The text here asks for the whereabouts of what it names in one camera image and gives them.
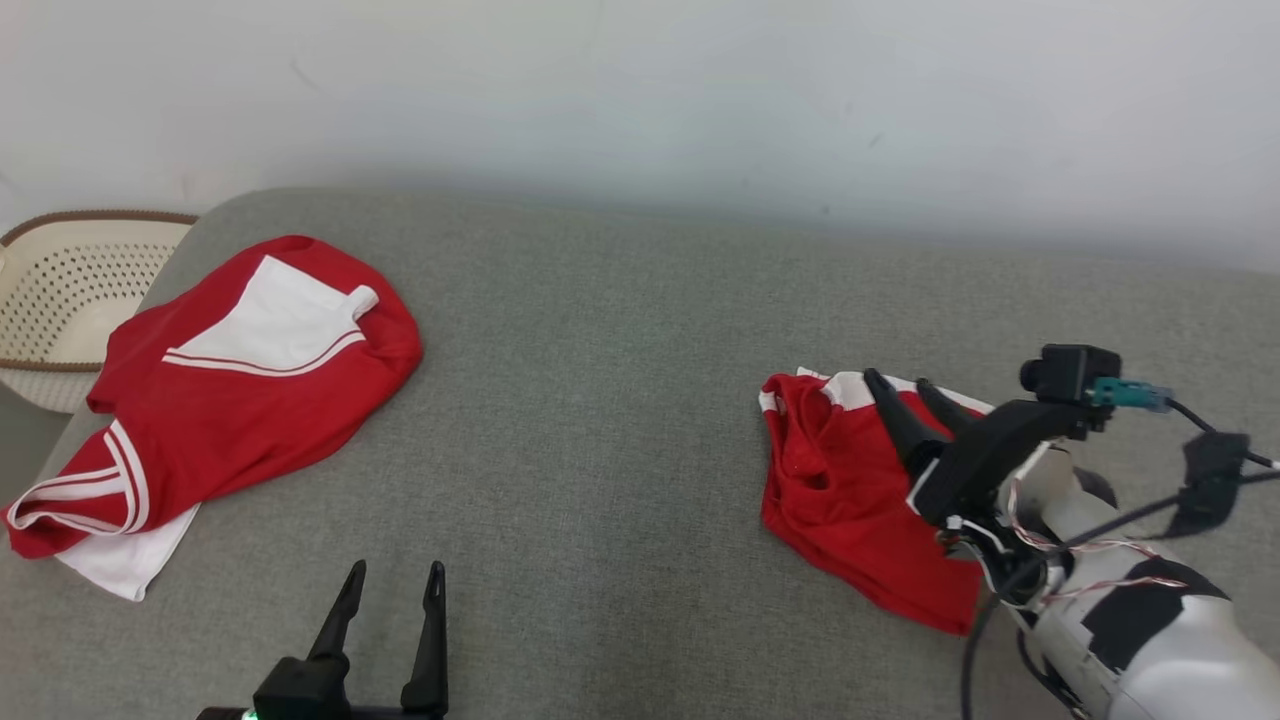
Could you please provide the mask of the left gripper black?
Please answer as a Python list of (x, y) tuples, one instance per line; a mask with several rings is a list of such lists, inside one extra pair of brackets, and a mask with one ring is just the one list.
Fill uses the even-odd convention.
[(449, 712), (445, 565), (434, 561), (422, 597), (424, 623), (399, 705), (357, 706), (346, 696), (346, 637), (358, 614), (367, 573), (356, 561), (305, 660), (284, 657), (247, 707), (206, 707), (197, 719), (443, 719)]

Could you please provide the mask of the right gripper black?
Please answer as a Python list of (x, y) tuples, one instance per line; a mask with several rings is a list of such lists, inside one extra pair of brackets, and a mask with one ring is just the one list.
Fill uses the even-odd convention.
[(989, 512), (996, 491), (1041, 443), (1083, 439), (1092, 429), (1087, 406), (1015, 400), (987, 413), (987, 404), (924, 377), (915, 391), (925, 411), (915, 414), (874, 368), (863, 379), (909, 475), (908, 506), (932, 527)]

